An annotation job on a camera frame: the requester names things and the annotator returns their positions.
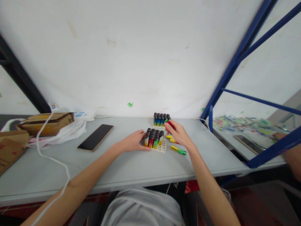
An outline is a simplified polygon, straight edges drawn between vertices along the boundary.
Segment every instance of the table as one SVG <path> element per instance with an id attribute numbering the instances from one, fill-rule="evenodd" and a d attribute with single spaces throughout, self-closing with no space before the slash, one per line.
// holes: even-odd
<path id="1" fill-rule="evenodd" d="M 181 123 L 213 176 L 243 173 L 249 168 L 239 161 L 199 120 L 175 119 Z M 78 150 L 80 145 L 101 124 L 114 125 L 95 152 Z M 44 155 L 65 163 L 71 178 L 75 177 L 100 157 L 115 142 L 130 133 L 152 127 L 152 118 L 97 118 L 87 123 L 87 132 L 80 138 L 42 150 Z M 128 152 L 119 156 L 100 178 L 91 194 L 145 187 L 195 179 L 189 154 L 183 156 L 170 150 L 166 153 Z M 66 182 L 65 169 L 59 164 L 38 155 L 29 148 L 2 176 L 0 176 L 0 206 L 47 200 Z"/>
<path id="2" fill-rule="evenodd" d="M 214 128 L 214 131 L 221 136 L 228 144 L 230 144 L 236 151 L 238 151 L 245 159 L 251 160 L 256 155 L 248 149 L 246 146 L 244 146 L 241 142 L 239 142 L 237 139 L 235 139 L 234 135 L 241 135 L 241 133 L 235 133 L 235 132 L 227 132 L 227 130 L 220 130 L 219 128 Z M 266 170 L 270 168 L 275 168 L 281 165 L 285 165 L 286 161 L 282 155 L 279 155 L 272 160 L 268 161 L 267 163 L 259 166 L 255 170 Z"/>

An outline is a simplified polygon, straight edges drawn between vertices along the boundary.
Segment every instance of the smartphone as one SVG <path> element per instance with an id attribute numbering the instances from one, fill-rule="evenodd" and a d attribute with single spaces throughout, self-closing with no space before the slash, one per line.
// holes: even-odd
<path id="1" fill-rule="evenodd" d="M 89 152 L 95 151 L 113 128 L 114 126 L 102 124 L 77 148 Z"/>
<path id="2" fill-rule="evenodd" d="M 243 145 L 245 145 L 247 148 L 249 148 L 254 154 L 258 155 L 261 152 L 264 151 L 261 147 L 253 143 L 252 141 L 248 140 L 242 135 L 236 135 L 234 136 L 238 141 L 240 141 Z"/>

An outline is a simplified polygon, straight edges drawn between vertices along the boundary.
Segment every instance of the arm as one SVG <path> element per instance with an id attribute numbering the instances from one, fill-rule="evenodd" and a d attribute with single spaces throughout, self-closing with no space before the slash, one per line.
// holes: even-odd
<path id="1" fill-rule="evenodd" d="M 286 134 L 274 133 L 273 136 L 280 140 L 285 137 Z M 298 144 L 292 149 L 287 150 L 284 152 L 283 156 L 290 166 L 296 180 L 301 182 L 301 144 Z"/>
<path id="2" fill-rule="evenodd" d="M 126 151 L 150 151 L 150 148 L 139 144 L 144 135 L 145 133 L 143 130 L 134 132 L 122 141 L 114 144 L 101 157 L 74 177 L 68 183 L 63 196 L 53 203 L 36 225 L 63 225 L 85 199 L 99 178 L 119 155 Z M 31 226 L 40 213 L 61 194 L 61 191 L 62 189 L 45 202 L 22 224 L 22 226 Z"/>
<path id="3" fill-rule="evenodd" d="M 184 127 L 173 120 L 170 121 L 176 130 L 166 123 L 165 128 L 167 133 L 171 132 L 176 141 L 187 149 L 195 171 L 202 199 L 214 225 L 240 225 L 231 204 L 215 181 Z"/>

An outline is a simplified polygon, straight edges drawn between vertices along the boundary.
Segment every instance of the blue metal frame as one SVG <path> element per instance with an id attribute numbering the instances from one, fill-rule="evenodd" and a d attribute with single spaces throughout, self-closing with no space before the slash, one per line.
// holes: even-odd
<path id="1" fill-rule="evenodd" d="M 241 97 L 244 97 L 244 98 L 247 98 L 247 99 L 250 99 L 250 100 L 257 101 L 259 103 L 270 105 L 272 107 L 279 108 L 281 110 L 288 111 L 288 112 L 291 112 L 293 114 L 301 116 L 301 111 L 293 109 L 293 108 L 290 108 L 290 107 L 286 107 L 286 106 L 283 106 L 283 105 L 275 104 L 273 102 L 269 102 L 269 101 L 266 101 L 266 100 L 262 100 L 262 99 L 259 99 L 259 98 L 256 98 L 256 97 L 248 96 L 248 95 L 241 94 L 241 93 L 238 93 L 238 92 L 234 92 L 232 90 L 228 90 L 228 89 L 224 89 L 224 88 L 222 88 L 221 90 L 224 91 L 224 92 L 232 93 L 232 94 L 235 94 L 237 96 L 241 96 Z"/>
<path id="2" fill-rule="evenodd" d="M 273 7 L 275 6 L 277 0 L 264 0 L 261 7 L 259 8 L 257 14 L 255 15 L 250 27 L 248 28 L 244 38 L 242 39 L 235 55 L 233 56 L 229 66 L 227 67 L 224 75 L 222 76 L 216 90 L 214 91 L 210 101 L 208 102 L 205 110 L 203 111 L 201 118 L 206 119 L 208 117 L 209 108 L 212 105 L 215 106 L 216 102 L 220 98 L 222 91 L 221 88 L 226 88 L 228 82 L 232 78 L 234 72 L 239 66 L 237 63 L 237 59 L 244 53 L 248 47 L 254 41 L 257 33 L 259 32 L 260 28 L 264 24 L 266 18 L 269 16 L 270 12 L 272 11 Z"/>
<path id="3" fill-rule="evenodd" d="M 257 42 L 252 46 L 256 35 L 258 34 L 261 26 L 264 24 L 266 18 L 269 16 L 269 13 L 272 11 L 277 0 L 275 1 L 263 1 L 261 7 L 259 8 L 255 18 L 253 19 L 248 31 L 246 32 L 243 40 L 241 41 L 235 55 L 233 56 L 229 66 L 227 67 L 225 73 L 223 74 L 216 90 L 214 91 L 212 97 L 210 98 L 204 112 L 201 115 L 202 119 L 206 119 L 209 116 L 209 128 L 212 130 L 212 111 L 213 107 L 217 103 L 218 99 L 223 92 L 232 93 L 250 100 L 254 100 L 263 104 L 267 104 L 297 115 L 301 115 L 301 111 L 283 105 L 275 104 L 266 100 L 259 98 L 251 97 L 245 94 L 234 92 L 226 89 L 227 84 L 238 68 L 240 62 L 250 55 L 255 49 L 257 49 L 262 43 L 264 43 L 268 38 L 270 38 L 274 33 L 276 33 L 280 28 L 282 28 L 286 23 L 288 23 L 292 18 L 294 18 L 301 11 L 301 2 L 296 5 L 288 14 L 286 14 L 278 23 L 276 23 L 269 31 L 267 31 Z M 265 164 L 267 161 L 273 159 L 274 157 L 282 154 L 288 149 L 295 147 L 301 142 L 301 127 L 295 129 L 293 132 L 288 134 L 283 139 L 279 140 L 277 143 L 266 149 L 264 152 L 260 153 L 255 158 L 248 161 L 246 164 L 250 168 L 257 168 L 258 166 Z"/>
<path id="4" fill-rule="evenodd" d="M 213 106 L 209 108 L 209 130 L 213 133 Z"/>

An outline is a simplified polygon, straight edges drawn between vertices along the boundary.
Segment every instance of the cardboard box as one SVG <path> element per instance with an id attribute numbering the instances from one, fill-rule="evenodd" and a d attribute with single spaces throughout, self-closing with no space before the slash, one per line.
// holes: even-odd
<path id="1" fill-rule="evenodd" d="M 17 129 L 26 130 L 30 135 L 36 137 L 49 115 L 50 113 L 30 116 L 28 119 L 22 121 L 21 124 L 17 125 Z M 72 122 L 74 122 L 73 112 L 54 113 L 40 136 L 55 136 L 61 128 Z"/>
<path id="2" fill-rule="evenodd" d="M 29 133 L 25 130 L 0 132 L 0 142 L 2 142 L 5 138 L 18 142 L 23 148 L 26 148 L 29 141 Z"/>
<path id="3" fill-rule="evenodd" d="M 2 175 L 21 155 L 24 148 L 8 138 L 0 142 L 0 175 Z"/>

